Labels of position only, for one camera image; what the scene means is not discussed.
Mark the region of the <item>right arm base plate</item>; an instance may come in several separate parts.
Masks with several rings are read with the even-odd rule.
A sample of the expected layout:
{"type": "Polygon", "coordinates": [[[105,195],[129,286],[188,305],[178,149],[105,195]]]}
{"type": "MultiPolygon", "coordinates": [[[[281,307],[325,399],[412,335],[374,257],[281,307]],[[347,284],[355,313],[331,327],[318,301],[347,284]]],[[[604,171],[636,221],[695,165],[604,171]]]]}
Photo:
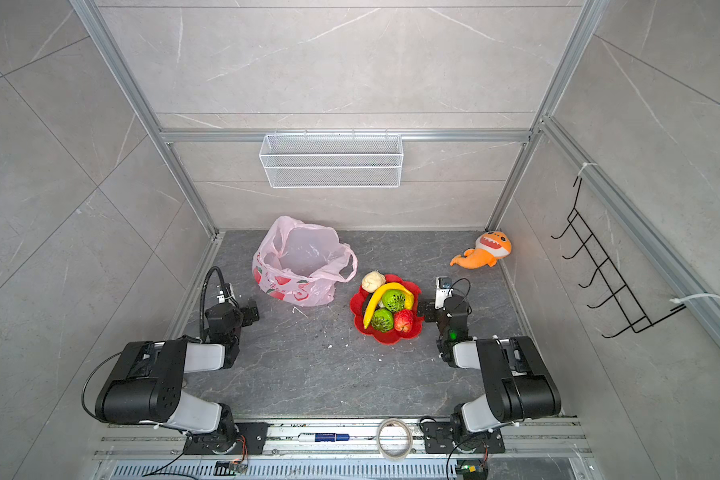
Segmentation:
{"type": "Polygon", "coordinates": [[[448,421],[436,421],[432,417],[420,419],[417,426],[422,433],[427,454],[488,453],[491,455],[506,452],[500,430],[457,434],[448,421]]]}

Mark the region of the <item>red flower-shaped bowl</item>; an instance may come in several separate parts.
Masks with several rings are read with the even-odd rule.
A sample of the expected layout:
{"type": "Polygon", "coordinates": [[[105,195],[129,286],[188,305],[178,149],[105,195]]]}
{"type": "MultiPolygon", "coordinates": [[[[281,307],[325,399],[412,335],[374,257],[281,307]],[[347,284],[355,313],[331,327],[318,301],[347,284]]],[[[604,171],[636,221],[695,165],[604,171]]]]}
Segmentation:
{"type": "Polygon", "coordinates": [[[360,333],[372,336],[376,341],[385,345],[394,345],[400,340],[412,340],[418,337],[422,332],[424,322],[424,318],[417,313],[421,288],[415,283],[393,274],[385,274],[385,280],[388,283],[393,283],[395,286],[404,287],[411,292],[413,300],[411,304],[412,323],[410,328],[407,331],[399,331],[396,330],[395,327],[392,327],[387,332],[381,332],[376,330],[372,325],[365,327],[363,323],[364,315],[373,294],[365,291],[362,287],[358,289],[349,303],[350,311],[354,315],[355,328],[360,333]]]}

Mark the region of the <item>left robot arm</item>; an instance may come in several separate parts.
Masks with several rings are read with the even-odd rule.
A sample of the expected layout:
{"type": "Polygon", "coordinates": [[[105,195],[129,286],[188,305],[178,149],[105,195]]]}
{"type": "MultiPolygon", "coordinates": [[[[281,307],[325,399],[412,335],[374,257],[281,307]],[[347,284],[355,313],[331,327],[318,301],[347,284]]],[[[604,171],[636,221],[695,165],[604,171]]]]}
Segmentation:
{"type": "Polygon", "coordinates": [[[184,391],[184,376],[231,368],[239,353],[242,328],[259,319],[251,302],[242,307],[219,267],[205,275],[199,299],[199,335],[161,341],[135,341],[113,355],[117,360],[93,410],[101,423],[152,425],[185,435],[185,455],[260,454],[269,425],[235,422],[230,406],[184,391]]]}

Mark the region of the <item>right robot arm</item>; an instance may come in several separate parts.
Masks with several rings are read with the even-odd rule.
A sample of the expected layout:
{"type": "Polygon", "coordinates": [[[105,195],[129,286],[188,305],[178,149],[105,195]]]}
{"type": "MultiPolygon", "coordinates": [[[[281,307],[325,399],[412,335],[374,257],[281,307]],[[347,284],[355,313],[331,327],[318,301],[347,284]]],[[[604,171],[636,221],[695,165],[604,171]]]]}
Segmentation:
{"type": "Polygon", "coordinates": [[[533,340],[472,336],[468,293],[449,277],[439,276],[435,284],[435,297],[422,302],[418,313],[437,325],[441,360],[455,369],[478,371],[484,393],[457,405],[448,422],[423,423],[425,438],[440,451],[474,450],[488,446],[504,426],[560,414],[560,392],[533,340]]]}

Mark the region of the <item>yellow banana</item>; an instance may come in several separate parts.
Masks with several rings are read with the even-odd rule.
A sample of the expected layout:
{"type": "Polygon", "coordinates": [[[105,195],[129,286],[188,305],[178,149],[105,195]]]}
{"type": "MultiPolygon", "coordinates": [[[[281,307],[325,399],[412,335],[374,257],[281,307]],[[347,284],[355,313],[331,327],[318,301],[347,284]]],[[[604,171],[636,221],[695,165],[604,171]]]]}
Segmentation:
{"type": "Polygon", "coordinates": [[[399,282],[389,282],[381,285],[376,291],[367,298],[367,307],[363,314],[363,327],[368,328],[371,324],[373,313],[376,311],[376,307],[382,301],[383,295],[389,291],[398,291],[403,295],[403,308],[412,310],[414,307],[415,297],[411,291],[405,288],[399,282]]]}

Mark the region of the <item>green bumpy fruit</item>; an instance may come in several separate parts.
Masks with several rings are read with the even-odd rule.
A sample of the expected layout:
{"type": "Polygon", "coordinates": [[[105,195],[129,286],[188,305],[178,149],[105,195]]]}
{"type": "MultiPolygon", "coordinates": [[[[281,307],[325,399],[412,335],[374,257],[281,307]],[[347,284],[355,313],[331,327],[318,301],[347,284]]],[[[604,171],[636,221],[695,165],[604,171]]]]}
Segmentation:
{"type": "Polygon", "coordinates": [[[394,314],[385,308],[377,309],[371,317],[370,326],[381,333],[390,332],[394,329],[394,314]]]}

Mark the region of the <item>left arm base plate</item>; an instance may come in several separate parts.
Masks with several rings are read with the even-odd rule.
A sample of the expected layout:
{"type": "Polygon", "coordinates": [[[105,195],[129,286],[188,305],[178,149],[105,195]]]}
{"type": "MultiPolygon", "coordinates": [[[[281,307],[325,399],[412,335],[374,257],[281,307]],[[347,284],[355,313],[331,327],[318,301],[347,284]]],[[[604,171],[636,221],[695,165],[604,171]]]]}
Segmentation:
{"type": "Polygon", "coordinates": [[[249,455],[263,453],[269,424],[265,422],[237,423],[227,432],[224,426],[205,434],[191,434],[184,444],[184,455],[249,455]]]}

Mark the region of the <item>pink plastic bag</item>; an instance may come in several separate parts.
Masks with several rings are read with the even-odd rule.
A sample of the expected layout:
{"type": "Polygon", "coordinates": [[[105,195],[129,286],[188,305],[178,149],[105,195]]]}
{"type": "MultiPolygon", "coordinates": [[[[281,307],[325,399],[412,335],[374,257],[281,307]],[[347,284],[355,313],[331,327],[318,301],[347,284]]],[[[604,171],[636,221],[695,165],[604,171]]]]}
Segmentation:
{"type": "Polygon", "coordinates": [[[252,260],[258,287],[299,308],[332,303],[336,285],[357,271],[357,256],[334,229],[289,216],[275,220],[252,260]]]}

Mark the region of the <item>beige round fruit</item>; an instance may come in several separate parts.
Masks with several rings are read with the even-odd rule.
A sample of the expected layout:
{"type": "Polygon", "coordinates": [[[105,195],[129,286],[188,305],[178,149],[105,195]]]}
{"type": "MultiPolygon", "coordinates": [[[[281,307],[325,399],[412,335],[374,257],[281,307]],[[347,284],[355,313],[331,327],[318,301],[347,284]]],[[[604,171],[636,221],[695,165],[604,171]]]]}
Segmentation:
{"type": "Polygon", "coordinates": [[[379,271],[371,271],[363,277],[361,288],[368,293],[374,293],[385,283],[386,277],[383,274],[379,271]]]}

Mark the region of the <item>red fruit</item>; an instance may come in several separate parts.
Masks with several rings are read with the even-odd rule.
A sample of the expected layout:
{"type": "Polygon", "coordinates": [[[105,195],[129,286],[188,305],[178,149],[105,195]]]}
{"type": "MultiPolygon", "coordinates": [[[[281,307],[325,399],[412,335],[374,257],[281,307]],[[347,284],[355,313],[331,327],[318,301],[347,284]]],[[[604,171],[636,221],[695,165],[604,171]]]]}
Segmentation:
{"type": "Polygon", "coordinates": [[[394,329],[399,333],[408,333],[414,326],[414,314],[411,310],[403,309],[394,315],[394,329]]]}

